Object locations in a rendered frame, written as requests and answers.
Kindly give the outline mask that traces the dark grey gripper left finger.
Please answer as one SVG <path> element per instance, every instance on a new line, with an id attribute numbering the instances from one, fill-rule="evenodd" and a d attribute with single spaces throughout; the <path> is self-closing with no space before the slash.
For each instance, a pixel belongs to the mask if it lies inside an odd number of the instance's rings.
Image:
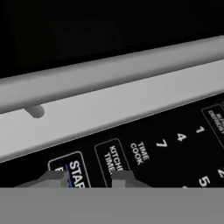
<path id="1" fill-rule="evenodd" d="M 68 188 L 68 180 L 68 171 L 47 171 L 40 178 L 18 185 L 17 188 Z"/>

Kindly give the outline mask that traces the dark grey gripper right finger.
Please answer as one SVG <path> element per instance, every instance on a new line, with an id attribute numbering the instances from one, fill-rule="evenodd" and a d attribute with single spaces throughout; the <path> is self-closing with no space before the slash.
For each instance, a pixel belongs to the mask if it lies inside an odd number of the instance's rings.
<path id="1" fill-rule="evenodd" d="M 132 171 L 114 171 L 112 173 L 113 188 L 149 188 L 145 183 L 137 180 Z"/>

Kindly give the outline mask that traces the microwave start button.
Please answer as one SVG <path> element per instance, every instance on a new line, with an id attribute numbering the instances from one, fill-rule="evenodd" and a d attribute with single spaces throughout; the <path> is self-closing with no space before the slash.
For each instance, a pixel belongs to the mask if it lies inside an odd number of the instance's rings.
<path id="1" fill-rule="evenodd" d="M 68 183 L 70 187 L 89 188 L 91 186 L 84 158 L 80 151 L 51 159 L 47 166 L 50 171 L 69 172 Z"/>

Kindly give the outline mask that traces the black microwave oven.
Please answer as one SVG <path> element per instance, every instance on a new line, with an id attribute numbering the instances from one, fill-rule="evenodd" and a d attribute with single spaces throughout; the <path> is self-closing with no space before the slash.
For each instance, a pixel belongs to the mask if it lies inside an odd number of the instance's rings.
<path id="1" fill-rule="evenodd" d="M 224 187 L 224 93 L 0 162 L 0 187 L 39 178 L 80 151 L 90 187 L 132 171 L 151 187 Z"/>

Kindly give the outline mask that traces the microwave door with dark window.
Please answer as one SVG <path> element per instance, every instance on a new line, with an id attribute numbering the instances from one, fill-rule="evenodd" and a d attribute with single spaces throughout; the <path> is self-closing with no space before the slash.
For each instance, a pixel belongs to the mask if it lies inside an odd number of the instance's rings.
<path id="1" fill-rule="evenodd" d="M 224 35 L 224 0 L 0 0 L 0 79 Z M 0 114 L 0 161 L 224 91 L 224 59 Z"/>

